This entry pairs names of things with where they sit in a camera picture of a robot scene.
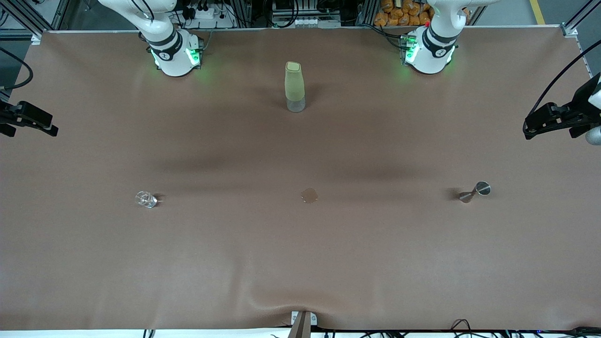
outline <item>brown tabletop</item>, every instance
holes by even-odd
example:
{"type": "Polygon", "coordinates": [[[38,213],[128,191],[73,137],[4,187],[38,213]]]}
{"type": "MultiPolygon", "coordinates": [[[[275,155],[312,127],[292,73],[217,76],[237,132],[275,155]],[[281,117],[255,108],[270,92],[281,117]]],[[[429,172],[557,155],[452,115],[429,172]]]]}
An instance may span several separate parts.
{"type": "MultiPolygon", "coordinates": [[[[466,29],[431,76],[367,29],[216,32],[183,78],[144,48],[29,49],[11,101],[60,131],[0,138],[0,328],[268,327],[299,309],[337,329],[601,325],[599,148],[521,131],[579,53],[559,28],[466,29]],[[490,196],[450,199],[479,180],[490,196]],[[138,207],[140,190],[164,202],[138,207]]],[[[587,79],[580,61],[544,102],[587,79]]]]}

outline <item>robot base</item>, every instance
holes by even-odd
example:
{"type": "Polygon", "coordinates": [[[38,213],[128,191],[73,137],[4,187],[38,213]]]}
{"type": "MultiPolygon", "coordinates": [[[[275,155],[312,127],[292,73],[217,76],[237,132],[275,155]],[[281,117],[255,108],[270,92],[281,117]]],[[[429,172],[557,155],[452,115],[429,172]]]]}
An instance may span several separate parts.
{"type": "Polygon", "coordinates": [[[404,64],[410,64],[419,72],[425,74],[435,74],[440,72],[449,62],[451,62],[451,56],[453,55],[455,47],[453,47],[448,53],[445,51],[447,55],[444,57],[434,57],[432,52],[430,52],[424,46],[423,34],[425,30],[426,27],[421,26],[408,33],[408,35],[415,36],[415,42],[408,50],[401,51],[401,60],[403,60],[404,64]]]}
{"type": "Polygon", "coordinates": [[[182,35],[182,47],[169,61],[159,57],[154,58],[157,69],[162,70],[169,76],[184,76],[192,69],[200,69],[203,61],[204,41],[190,32],[178,29],[182,35]]]}

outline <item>yellow tape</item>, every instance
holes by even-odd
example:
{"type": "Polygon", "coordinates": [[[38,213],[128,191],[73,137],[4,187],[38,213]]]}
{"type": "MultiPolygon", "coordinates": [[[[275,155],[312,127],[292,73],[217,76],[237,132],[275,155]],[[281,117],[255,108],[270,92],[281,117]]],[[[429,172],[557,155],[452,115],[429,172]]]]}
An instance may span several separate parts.
{"type": "Polygon", "coordinates": [[[532,6],[532,11],[534,12],[534,17],[536,18],[536,23],[538,25],[544,25],[545,19],[543,18],[543,12],[540,11],[540,6],[538,5],[538,0],[530,0],[530,6],[532,6]]]}

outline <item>table surface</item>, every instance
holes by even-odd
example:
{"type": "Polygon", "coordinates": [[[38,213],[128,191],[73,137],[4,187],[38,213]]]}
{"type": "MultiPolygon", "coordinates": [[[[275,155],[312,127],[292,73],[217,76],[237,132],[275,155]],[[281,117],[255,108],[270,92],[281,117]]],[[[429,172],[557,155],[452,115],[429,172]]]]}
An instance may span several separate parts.
{"type": "Polygon", "coordinates": [[[0,328],[599,326],[599,148],[521,131],[578,53],[559,28],[466,29],[423,75],[367,29],[216,32],[169,78],[136,34],[45,34],[11,101],[60,130],[0,138],[0,328]]]}

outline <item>metal jigger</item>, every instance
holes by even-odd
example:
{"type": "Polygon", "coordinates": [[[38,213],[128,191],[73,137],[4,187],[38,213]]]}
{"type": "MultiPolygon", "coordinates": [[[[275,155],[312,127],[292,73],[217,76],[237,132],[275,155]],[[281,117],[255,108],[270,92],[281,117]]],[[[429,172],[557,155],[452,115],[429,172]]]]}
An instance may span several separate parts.
{"type": "Polygon", "coordinates": [[[476,183],[474,190],[472,190],[471,192],[462,192],[461,194],[459,194],[459,200],[464,203],[469,203],[472,201],[474,196],[476,196],[476,194],[482,196],[490,194],[490,184],[484,181],[476,183]]]}

